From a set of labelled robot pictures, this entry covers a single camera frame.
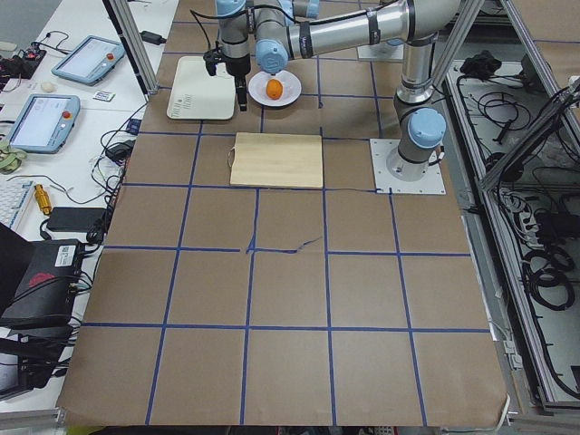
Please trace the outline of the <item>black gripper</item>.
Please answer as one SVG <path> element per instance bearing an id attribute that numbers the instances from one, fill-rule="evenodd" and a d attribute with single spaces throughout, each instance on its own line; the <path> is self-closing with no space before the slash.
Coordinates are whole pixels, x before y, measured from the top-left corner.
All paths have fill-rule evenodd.
<path id="1" fill-rule="evenodd" d="M 242 57 L 225 57 L 227 73 L 235 78 L 236 96 L 239 109 L 247 111 L 247 83 L 246 77 L 251 71 L 251 57 L 246 54 Z"/>

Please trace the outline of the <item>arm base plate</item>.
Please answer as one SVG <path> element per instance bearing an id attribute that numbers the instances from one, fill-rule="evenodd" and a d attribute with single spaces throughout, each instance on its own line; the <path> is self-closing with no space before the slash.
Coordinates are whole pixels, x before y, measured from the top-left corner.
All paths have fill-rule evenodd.
<path id="1" fill-rule="evenodd" d="M 357 48 L 359 61 L 401 63 L 403 60 L 404 42 L 390 40 L 374 45 L 364 45 Z"/>
<path id="2" fill-rule="evenodd" d="M 404 160 L 399 140 L 371 139 L 372 172 L 377 193 L 393 195 L 445 195 L 438 152 L 415 164 Z"/>

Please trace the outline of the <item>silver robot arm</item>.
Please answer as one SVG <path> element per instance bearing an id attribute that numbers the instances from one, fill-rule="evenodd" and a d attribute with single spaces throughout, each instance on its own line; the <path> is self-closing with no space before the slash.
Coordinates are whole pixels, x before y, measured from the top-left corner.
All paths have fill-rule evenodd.
<path id="1" fill-rule="evenodd" d="M 317 18 L 317 1 L 216 1 L 218 37 L 203 55 L 209 75 L 223 63 L 234 78 L 238 107 L 247 110 L 247 75 L 251 71 L 250 36 L 263 71 L 276 74 L 296 57 L 314 56 L 311 18 Z"/>
<path id="2" fill-rule="evenodd" d="M 387 1 L 366 9 L 289 24 L 278 2 L 247 9 L 247 30 L 256 38 L 256 61 L 263 71 L 278 73 L 296 58 L 309 59 L 359 46 L 398 42 L 403 46 L 401 84 L 395 97 L 402 138 L 398 155 L 406 163 L 429 161 L 440 145 L 443 127 L 427 132 L 421 107 L 433 94 L 432 65 L 439 31 L 459 9 L 458 1 Z"/>

